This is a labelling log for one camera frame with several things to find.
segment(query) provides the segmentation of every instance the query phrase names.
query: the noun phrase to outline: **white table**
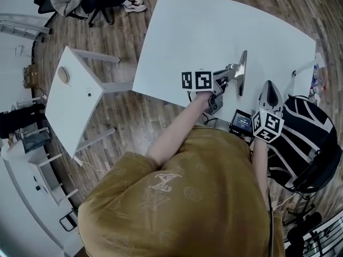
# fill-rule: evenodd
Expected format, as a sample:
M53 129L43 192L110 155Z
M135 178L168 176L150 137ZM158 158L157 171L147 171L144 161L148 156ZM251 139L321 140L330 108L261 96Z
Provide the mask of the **white table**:
M237 81L215 116L232 121L251 114L266 80L287 97L292 72L315 58L316 42L288 23L231 0L158 0L140 55L133 90L186 107L181 72L217 71L238 64L248 51L243 96ZM313 69L298 74L294 95L308 96Z
M61 144L71 157L91 144L113 134L111 128L95 138L81 141L95 107L104 93L132 90L132 82L102 83L82 58L99 59L118 64L118 57L65 47L50 89L46 117ZM64 67L70 75L69 84L61 82L58 68Z
M44 170L45 167L50 167L50 162L52 162L53 160L56 160L57 158L62 157L62 154L58 154L48 160L45 160L42 163L36 164L36 163L32 163L29 162L29 166L31 167L32 173L34 175L35 181L38 184L38 187L40 189L43 189L45 191L45 193L53 200L53 202L59 206L59 204L65 200L65 199L69 199L70 197L72 197L75 193L77 193L79 190L77 188L75 188L71 193L69 193L68 195L62 197L61 199L58 198L59 193L59 188L63 185L62 183L59 183L56 187L51 188L46 177L44 174L44 171L47 171L47 169Z

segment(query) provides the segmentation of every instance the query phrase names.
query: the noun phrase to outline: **black chair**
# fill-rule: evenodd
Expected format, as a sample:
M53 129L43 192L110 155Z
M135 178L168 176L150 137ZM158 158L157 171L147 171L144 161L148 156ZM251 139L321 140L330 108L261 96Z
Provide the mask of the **black chair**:
M306 202L304 208L302 209L302 211L300 213L295 213L295 212L292 212L290 211L289 209L287 209L287 212L289 214L292 214L295 216L294 219L290 220L289 222L285 223L285 222L282 222L282 225L283 226L287 226L289 224L299 224L301 222L304 221L304 217L306 214L308 214L310 211L312 211L314 208L315 208L315 205L314 204L311 204L311 207L309 209L307 209L307 205L308 205L309 201Z
M315 212L312 215L307 215L305 220L297 221L296 227L292 228L287 233L287 239L290 242L290 246L286 249L286 257L302 257L305 247L305 241L303 236L310 233L313 241L318 243L318 249L322 256L322 247L319 241L319 234L313 232L320 223L322 222L322 216L319 212Z
M34 0L33 3L35 3L36 5L39 6L38 8L38 13L39 14L44 14L44 13L49 13L49 12L56 12L56 10L54 9L53 5L51 4L51 1L50 0ZM107 13L106 13L106 9L105 8L99 8L99 9L95 9L93 14L92 14L92 17L90 19L90 21L88 22L88 26L91 28L94 26L93 24L93 20L94 18L96 17L96 15L98 15L99 12L102 12L106 22L110 25L113 24L112 21L110 21L108 19L108 16L107 16ZM73 17L73 18L77 18L77 19L80 19L80 20L86 20L87 17L81 17L81 16L78 16L74 13L70 13L68 15L69 17Z

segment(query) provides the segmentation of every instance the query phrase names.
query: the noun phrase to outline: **wooden floor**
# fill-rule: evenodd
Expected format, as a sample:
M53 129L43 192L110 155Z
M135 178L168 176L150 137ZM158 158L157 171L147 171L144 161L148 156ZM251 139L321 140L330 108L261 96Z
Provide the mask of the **wooden floor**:
M143 46L144 37L157 0L144 0L148 10L144 13L126 14L114 12L115 23L109 26L103 18L89 29L87 23L73 18L56 16L49 24L52 35L45 43L35 46L35 63L40 76L39 86L49 94L53 75L66 45L122 58L118 66L89 61L90 67L100 79L111 81L133 81ZM322 95L322 107L332 118L343 145L343 0L234 0L266 11L297 27L317 42L317 51L325 58L327 68L321 71L327 86ZM118 131L106 140L82 151L79 156L98 169L109 170L126 151L144 154L148 146L165 129L182 108L134 92L110 94L97 107L85 138L92 137L112 126ZM53 167L67 192L75 187L79 193L71 200L78 207L84 197L104 177L105 172L94 171L90 166L80 168L72 161L56 137L48 146L51 154L60 152L63 157ZM343 209L343 173L341 167L334 179L311 199L324 220ZM292 194L271 182L272 200L282 203ZM286 208L300 210L304 200L296 195L282 207L285 220L292 218Z

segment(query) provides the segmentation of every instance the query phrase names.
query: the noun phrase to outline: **electronic device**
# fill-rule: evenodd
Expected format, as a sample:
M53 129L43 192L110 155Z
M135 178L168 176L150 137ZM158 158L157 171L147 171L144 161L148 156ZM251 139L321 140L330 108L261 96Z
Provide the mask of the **electronic device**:
M230 125L230 129L235 131L236 133L239 133L241 137L252 136L251 115L237 109Z
M60 66L57 70L57 74L62 83L69 83L70 76L68 74L68 71L64 67Z
M228 64L224 70L213 73L213 95L208 101L209 108L205 113L214 115L223 106L222 95L231 80L237 80L238 94L243 96L247 56L248 51L245 50L238 64Z
M283 104L276 85L270 80L266 81L257 104L257 112L252 117L255 137L270 143L281 135L285 122L282 119Z

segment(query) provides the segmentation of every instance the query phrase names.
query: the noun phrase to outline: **white cable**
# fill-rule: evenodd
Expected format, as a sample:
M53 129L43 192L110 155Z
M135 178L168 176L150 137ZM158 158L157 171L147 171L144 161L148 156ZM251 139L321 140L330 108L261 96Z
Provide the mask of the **white cable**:
M95 171L103 171L103 172L108 172L107 170L104 170L104 169L96 169L94 166L92 166L91 164L85 162L85 161L80 161L81 163L86 163L88 165L90 165Z
M273 211L276 210L278 207L281 207L284 203L286 203L290 198L292 198L296 193L294 193L291 197L288 197L282 204L278 205L277 207L273 208Z

